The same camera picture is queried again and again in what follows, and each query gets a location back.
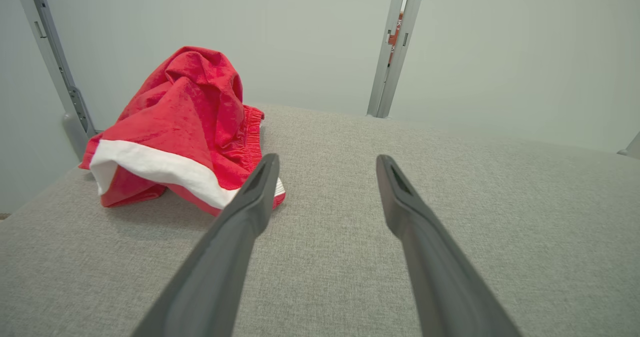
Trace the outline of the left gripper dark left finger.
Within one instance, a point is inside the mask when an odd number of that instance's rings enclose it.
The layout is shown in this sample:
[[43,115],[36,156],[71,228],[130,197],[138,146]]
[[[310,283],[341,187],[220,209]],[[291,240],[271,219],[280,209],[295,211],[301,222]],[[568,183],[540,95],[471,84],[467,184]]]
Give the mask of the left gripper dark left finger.
[[256,239],[280,171],[266,154],[174,274],[131,337],[231,337]]

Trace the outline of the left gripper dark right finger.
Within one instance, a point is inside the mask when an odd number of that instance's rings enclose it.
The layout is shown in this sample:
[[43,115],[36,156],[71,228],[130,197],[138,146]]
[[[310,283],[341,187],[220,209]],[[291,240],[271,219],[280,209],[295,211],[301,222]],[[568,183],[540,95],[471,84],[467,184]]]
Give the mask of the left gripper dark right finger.
[[400,240],[423,337],[522,337],[390,155],[375,164],[386,225]]

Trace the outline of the red shorts with white trim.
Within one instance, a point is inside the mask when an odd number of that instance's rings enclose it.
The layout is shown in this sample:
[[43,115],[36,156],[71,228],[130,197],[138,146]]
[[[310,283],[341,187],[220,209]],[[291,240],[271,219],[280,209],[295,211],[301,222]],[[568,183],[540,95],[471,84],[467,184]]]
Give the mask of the red shorts with white trim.
[[144,81],[104,132],[89,139],[89,170],[105,208],[172,191],[219,216],[263,157],[265,114],[243,102],[240,75],[223,53],[185,46]]

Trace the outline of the grey fabric sofa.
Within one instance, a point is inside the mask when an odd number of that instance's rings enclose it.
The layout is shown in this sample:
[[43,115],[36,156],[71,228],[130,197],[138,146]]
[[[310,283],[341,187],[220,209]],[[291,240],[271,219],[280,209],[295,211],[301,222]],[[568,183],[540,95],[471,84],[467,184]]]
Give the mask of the grey fabric sofa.
[[[421,337],[377,155],[391,155],[527,337],[640,337],[640,160],[261,106],[285,201],[235,337]],[[115,208],[71,169],[0,222],[0,337],[128,337],[213,221],[167,191]]]

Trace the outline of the orange object behind partition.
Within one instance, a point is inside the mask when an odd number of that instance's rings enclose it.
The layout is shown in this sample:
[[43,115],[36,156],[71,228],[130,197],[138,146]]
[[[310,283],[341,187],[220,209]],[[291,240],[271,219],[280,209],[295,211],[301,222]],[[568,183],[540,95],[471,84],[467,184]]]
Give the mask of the orange object behind partition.
[[389,36],[389,39],[387,41],[387,43],[391,46],[391,50],[390,50],[390,57],[387,63],[387,66],[389,67],[391,65],[391,62],[393,61],[393,56],[394,56],[394,50],[395,50],[395,46],[398,40],[398,34],[400,32],[400,29],[402,27],[402,20],[403,20],[403,11],[401,11],[398,14],[398,19],[397,19],[397,24],[396,24],[396,28],[395,31],[393,32],[393,35]]

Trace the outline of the grey double partition post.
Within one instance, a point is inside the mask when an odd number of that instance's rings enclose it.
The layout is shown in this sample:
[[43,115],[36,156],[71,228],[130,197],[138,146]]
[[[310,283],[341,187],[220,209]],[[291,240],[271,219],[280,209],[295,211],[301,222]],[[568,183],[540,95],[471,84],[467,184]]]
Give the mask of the grey double partition post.
[[[366,110],[366,114],[370,117],[386,119],[390,114],[416,21],[418,20],[421,2],[422,0],[390,0],[374,82]],[[403,11],[402,25],[398,32],[393,59],[390,66],[387,66],[392,47],[387,42],[396,30],[398,16],[401,11]]]

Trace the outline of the grey single partition post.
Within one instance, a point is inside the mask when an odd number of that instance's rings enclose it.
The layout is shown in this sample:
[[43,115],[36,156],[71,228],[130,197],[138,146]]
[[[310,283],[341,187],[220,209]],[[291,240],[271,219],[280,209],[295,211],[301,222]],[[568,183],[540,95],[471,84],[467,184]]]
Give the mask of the grey single partition post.
[[99,133],[90,117],[82,91],[74,81],[48,0],[20,0],[64,114],[61,118],[73,152],[83,160],[89,139]]

